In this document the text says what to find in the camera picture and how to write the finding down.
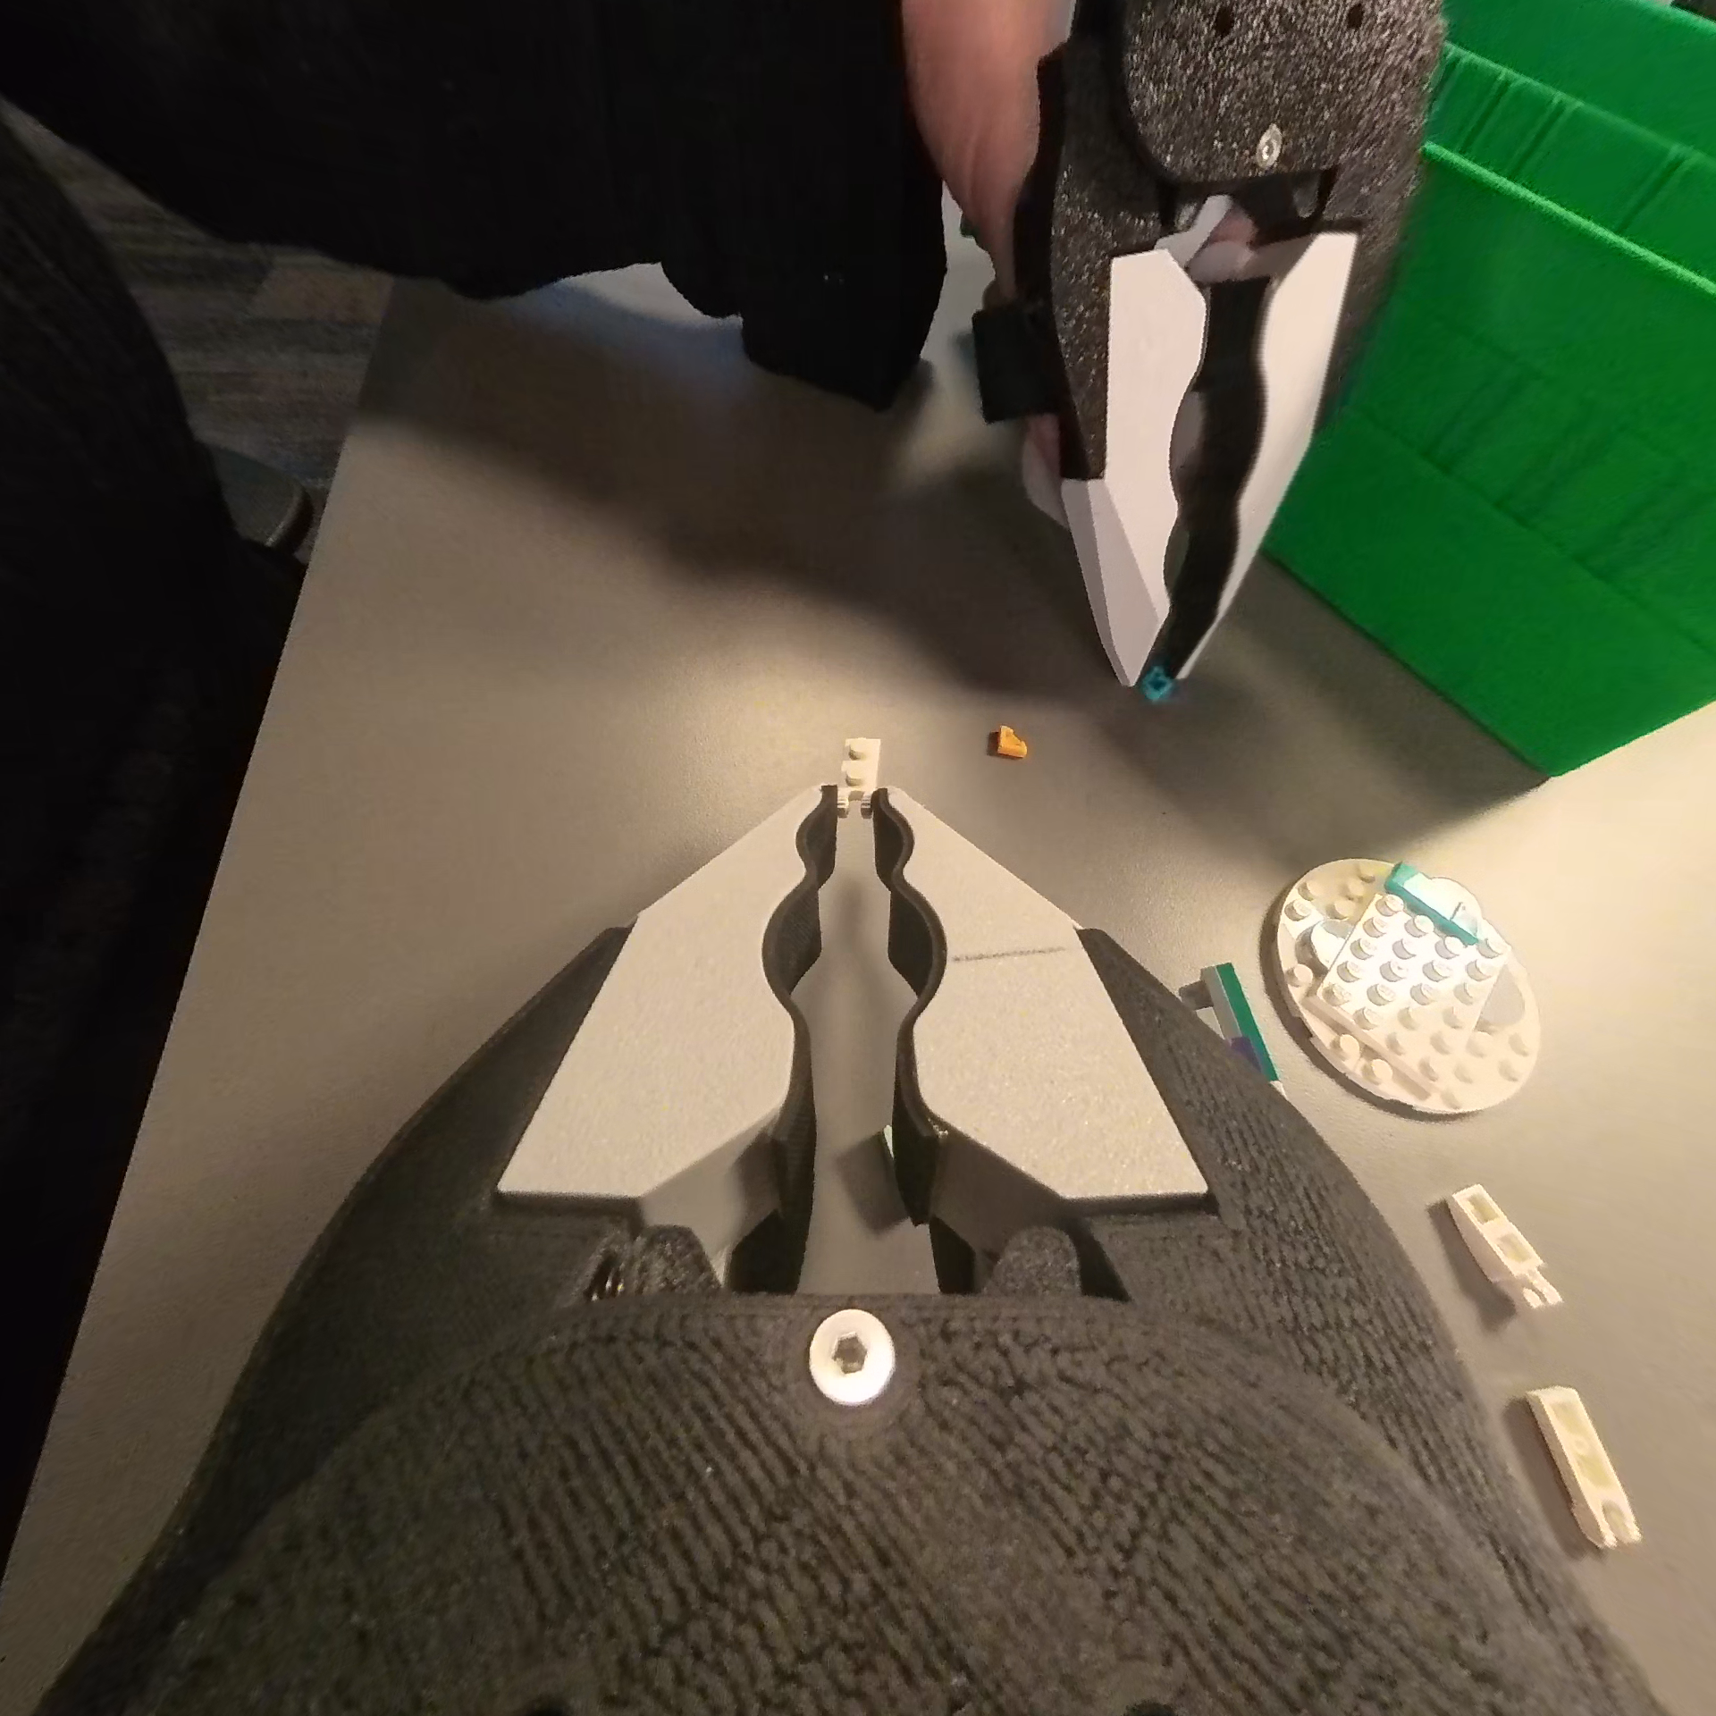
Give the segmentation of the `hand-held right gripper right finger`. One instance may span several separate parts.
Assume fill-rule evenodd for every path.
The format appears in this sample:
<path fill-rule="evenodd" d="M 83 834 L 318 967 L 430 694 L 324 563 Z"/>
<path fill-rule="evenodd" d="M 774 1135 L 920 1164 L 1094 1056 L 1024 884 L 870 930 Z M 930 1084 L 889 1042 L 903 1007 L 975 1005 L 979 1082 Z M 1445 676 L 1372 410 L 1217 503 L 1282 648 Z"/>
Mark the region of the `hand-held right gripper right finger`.
<path fill-rule="evenodd" d="M 1025 1230 L 1210 1210 L 1210 1183 L 1083 925 L 910 794 L 873 797 L 886 954 L 913 994 L 892 1175 L 936 1284 L 971 1295 Z"/>

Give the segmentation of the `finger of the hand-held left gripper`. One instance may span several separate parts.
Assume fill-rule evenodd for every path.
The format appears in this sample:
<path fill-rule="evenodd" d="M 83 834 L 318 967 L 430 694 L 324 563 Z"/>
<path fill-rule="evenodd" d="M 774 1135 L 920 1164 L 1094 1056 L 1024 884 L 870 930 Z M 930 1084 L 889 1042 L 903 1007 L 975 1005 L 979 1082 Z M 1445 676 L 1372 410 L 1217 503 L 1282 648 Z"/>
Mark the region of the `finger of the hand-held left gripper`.
<path fill-rule="evenodd" d="M 1166 556 L 1178 519 L 1173 430 L 1201 370 L 1210 300 L 1164 249 L 1112 261 L 1105 461 L 1061 498 L 1109 669 L 1135 686 L 1166 632 Z"/>
<path fill-rule="evenodd" d="M 1207 286 L 1211 334 L 1192 395 L 1200 443 L 1182 491 L 1162 670 L 1188 672 L 1229 613 L 1314 439 L 1334 365 L 1355 231 L 1267 246 Z"/>

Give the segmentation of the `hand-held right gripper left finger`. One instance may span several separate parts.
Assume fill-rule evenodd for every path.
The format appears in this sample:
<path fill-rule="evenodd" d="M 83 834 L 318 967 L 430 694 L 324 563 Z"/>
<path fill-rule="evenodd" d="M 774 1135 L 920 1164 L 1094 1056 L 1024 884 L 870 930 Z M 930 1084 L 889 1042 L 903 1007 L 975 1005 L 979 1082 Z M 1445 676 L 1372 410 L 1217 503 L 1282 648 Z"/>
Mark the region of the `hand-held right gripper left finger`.
<path fill-rule="evenodd" d="M 806 786 L 620 937 L 504 1171 L 534 1214 L 682 1229 L 740 1292 L 796 1292 L 817 1115 L 796 991 L 824 954 Z"/>

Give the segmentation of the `teal purple brick block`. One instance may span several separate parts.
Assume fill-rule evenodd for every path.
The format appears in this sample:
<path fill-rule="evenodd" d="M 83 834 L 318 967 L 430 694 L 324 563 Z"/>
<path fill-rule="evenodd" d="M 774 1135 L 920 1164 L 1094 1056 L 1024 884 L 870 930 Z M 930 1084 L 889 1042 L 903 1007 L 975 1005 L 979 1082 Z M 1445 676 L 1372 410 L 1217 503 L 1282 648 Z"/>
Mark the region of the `teal purple brick block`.
<path fill-rule="evenodd" d="M 1252 999 L 1237 968 L 1229 963 L 1207 964 L 1178 991 L 1180 1001 L 1200 1015 L 1207 1015 L 1224 1046 L 1247 1060 L 1276 1092 L 1282 1092 L 1275 1056 L 1261 1034 Z"/>

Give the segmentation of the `white round studded plate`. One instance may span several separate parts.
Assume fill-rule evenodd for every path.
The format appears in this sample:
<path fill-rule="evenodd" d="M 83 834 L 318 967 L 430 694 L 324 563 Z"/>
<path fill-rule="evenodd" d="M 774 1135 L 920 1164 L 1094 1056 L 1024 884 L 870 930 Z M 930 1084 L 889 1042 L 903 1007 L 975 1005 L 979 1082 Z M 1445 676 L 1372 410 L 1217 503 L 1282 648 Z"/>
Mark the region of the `white round studded plate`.
<path fill-rule="evenodd" d="M 1285 889 L 1268 959 L 1282 1012 L 1372 1101 L 1475 1114 L 1512 1101 L 1538 1069 L 1530 977 L 1451 877 L 1362 856 L 1319 865 Z"/>

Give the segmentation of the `person's left forearm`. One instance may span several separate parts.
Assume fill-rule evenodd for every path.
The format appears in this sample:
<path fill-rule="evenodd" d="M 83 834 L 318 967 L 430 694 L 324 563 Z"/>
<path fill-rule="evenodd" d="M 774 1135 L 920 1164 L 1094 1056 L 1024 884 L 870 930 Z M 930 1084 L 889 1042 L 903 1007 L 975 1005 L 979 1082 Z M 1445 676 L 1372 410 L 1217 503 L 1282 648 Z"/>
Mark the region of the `person's left forearm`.
<path fill-rule="evenodd" d="M 377 254 L 473 296 L 660 269 L 761 370 L 886 410 L 938 304 L 898 4 L 408 4 Z"/>

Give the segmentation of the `person's left hand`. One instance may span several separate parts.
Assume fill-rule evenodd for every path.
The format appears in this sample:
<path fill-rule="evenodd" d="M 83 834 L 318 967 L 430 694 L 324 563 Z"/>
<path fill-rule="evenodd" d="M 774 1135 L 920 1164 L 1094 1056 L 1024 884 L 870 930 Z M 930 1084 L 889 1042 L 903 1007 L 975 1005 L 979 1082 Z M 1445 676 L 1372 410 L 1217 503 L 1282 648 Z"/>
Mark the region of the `person's left hand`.
<path fill-rule="evenodd" d="M 1016 214 L 1039 143 L 1039 61 L 1066 44 L 1070 3 L 905 3 L 907 86 L 918 132 L 987 254 L 985 307 L 1018 296 Z"/>

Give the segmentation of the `green plastic bin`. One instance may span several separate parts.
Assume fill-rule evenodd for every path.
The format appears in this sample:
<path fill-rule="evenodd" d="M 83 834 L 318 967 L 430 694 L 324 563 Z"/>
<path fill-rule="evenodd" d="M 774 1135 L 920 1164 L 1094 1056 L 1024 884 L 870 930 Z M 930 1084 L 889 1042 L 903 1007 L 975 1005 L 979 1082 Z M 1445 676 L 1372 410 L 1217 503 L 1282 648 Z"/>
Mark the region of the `green plastic bin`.
<path fill-rule="evenodd" d="M 1445 19 L 1393 286 L 1264 548 L 1559 777 L 1711 704 L 1714 27 Z"/>

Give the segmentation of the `white hinge brick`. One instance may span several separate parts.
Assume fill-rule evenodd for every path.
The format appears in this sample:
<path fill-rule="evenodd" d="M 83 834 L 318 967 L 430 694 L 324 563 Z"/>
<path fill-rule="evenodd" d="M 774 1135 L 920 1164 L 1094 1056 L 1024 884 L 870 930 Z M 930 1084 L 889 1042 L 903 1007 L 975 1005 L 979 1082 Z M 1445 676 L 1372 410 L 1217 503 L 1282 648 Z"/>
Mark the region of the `white hinge brick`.
<path fill-rule="evenodd" d="M 1513 1307 L 1547 1311 L 1561 1305 L 1543 1256 L 1485 1188 L 1468 1185 L 1448 1194 L 1445 1210 L 1478 1274 Z"/>
<path fill-rule="evenodd" d="M 1525 1405 L 1585 1541 L 1605 1553 L 1641 1545 L 1639 1519 L 1580 1392 L 1537 1387 Z"/>

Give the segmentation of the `person's black clothing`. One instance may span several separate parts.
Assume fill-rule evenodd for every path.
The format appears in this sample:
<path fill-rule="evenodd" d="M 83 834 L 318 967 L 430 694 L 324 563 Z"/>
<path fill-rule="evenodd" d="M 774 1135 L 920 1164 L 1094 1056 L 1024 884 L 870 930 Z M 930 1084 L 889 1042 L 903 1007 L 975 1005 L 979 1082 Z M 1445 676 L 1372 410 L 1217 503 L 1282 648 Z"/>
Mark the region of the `person's black clothing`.
<path fill-rule="evenodd" d="M 436 4 L 3 4 L 3 104 L 234 241 L 442 269 Z M 3 1531 L 305 583 L 3 124 Z"/>

